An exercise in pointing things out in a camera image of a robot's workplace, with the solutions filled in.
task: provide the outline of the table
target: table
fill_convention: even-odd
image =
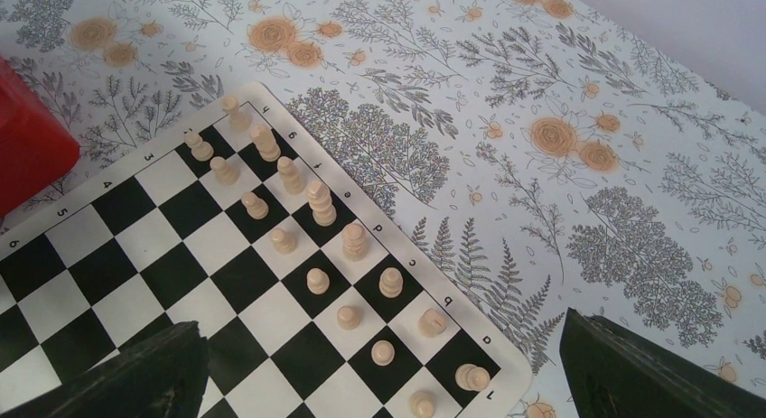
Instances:
[[[0,7],[4,57],[82,145],[1,229],[259,80],[527,355],[512,416],[576,416],[567,307],[766,396],[766,118],[579,1]],[[362,131],[407,148],[335,147]]]

